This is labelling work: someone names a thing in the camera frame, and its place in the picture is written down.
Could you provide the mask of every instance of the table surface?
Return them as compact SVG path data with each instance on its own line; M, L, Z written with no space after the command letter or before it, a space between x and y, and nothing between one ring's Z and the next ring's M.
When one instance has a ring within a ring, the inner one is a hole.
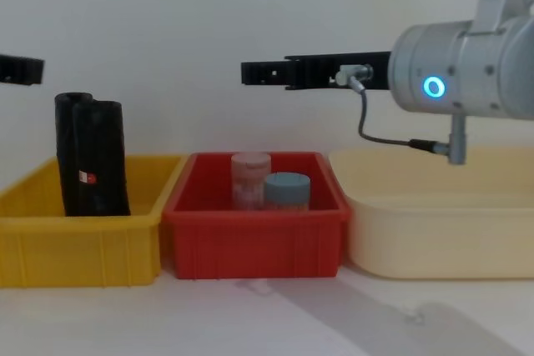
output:
M534 282L178 281L0 291L9 356L534 355Z

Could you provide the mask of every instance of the plastic bin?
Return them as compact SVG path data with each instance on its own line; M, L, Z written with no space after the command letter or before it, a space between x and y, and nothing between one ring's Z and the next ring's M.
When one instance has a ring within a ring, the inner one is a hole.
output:
M127 157L130 217L63 217L55 159L4 191L0 287L152 283L160 272L161 212L186 159Z
M318 153L271 153L273 172L311 178L310 210L234 211L232 153L189 158L164 211L174 237L176 276L202 278L334 277L342 225L350 217Z
M534 148L466 166L402 148L332 153L355 208L350 258L387 278L534 278Z

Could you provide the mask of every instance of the blue lid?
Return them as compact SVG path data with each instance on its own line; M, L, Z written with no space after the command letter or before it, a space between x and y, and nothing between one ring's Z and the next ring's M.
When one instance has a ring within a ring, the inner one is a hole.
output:
M264 181L264 200L275 204L307 204L310 177L297 173L274 173Z

